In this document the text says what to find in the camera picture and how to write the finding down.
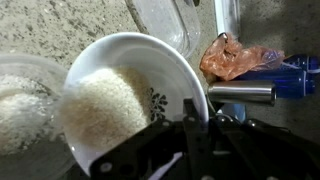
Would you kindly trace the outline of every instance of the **countertop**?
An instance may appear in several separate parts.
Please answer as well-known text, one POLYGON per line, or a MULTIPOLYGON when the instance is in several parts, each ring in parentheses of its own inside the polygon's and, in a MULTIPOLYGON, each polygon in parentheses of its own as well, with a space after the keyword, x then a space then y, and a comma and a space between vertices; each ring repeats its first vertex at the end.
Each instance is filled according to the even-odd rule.
MULTIPOLYGON (((240 41, 246 47, 258 44, 285 50, 287 54, 320 55, 317 0, 241 0, 240 4, 240 41)), ((201 0, 196 9, 201 38, 189 63, 205 86, 198 65, 217 35, 212 0, 201 0)), ((39 55, 66 68, 93 41, 138 29, 124 0, 0 0, 0 52, 39 55)), ((320 143, 318 89, 315 95, 302 100, 279 99, 273 108, 248 106, 248 116, 288 127, 293 133, 320 143)), ((79 180, 83 177, 79 173, 75 167, 63 179, 79 180)))
MULTIPOLYGON (((199 60, 216 36, 213 5, 203 0, 197 12, 201 39, 190 58, 199 75, 199 60)), ((124 0, 2 0, 0 52, 27 53, 69 68, 95 40, 115 32, 139 32, 124 0)))

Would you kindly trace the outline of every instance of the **black machine part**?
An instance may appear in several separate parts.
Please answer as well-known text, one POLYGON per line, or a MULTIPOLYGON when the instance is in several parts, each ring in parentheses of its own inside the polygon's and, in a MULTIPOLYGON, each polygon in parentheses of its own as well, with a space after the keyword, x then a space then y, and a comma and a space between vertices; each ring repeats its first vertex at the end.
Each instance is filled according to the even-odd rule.
POLYGON ((255 119, 217 114, 203 125, 184 104, 182 121, 157 120, 94 161, 91 179, 320 179, 318 145, 255 119))

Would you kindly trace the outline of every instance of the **white bowl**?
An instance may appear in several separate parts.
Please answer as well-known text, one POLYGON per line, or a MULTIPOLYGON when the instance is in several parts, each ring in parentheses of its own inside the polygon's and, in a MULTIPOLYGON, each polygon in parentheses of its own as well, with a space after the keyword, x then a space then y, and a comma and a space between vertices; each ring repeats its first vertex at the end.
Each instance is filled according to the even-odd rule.
MULTIPOLYGON (((92 43, 72 65, 65 88, 103 67, 129 66, 144 74, 159 97, 165 95, 167 105, 161 105, 168 120, 184 114, 183 100, 191 98, 201 120, 208 121, 208 108, 201 84, 188 62, 172 47, 152 36, 140 33, 117 33, 92 43)), ((89 174, 93 160, 105 152, 91 150, 78 142, 68 141, 81 168, 89 174)))

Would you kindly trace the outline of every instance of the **uncooked rice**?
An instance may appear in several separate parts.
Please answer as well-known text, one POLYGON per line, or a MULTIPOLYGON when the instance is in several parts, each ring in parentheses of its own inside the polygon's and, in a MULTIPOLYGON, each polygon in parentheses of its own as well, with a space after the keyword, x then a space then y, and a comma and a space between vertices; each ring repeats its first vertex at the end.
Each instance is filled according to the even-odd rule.
POLYGON ((27 150, 53 132, 53 99, 37 82, 0 76, 0 155, 27 150))
POLYGON ((106 151, 117 146, 150 123, 149 91, 146 77, 133 68, 84 77, 65 92, 59 108, 68 140, 106 151))

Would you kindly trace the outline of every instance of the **silver metal cylinder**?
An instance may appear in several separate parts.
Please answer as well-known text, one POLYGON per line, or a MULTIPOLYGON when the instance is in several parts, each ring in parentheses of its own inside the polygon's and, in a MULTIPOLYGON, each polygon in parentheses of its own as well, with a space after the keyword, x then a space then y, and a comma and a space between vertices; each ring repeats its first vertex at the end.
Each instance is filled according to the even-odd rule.
POLYGON ((275 85, 272 81, 215 82, 208 87, 212 102, 243 103, 274 106, 275 85))

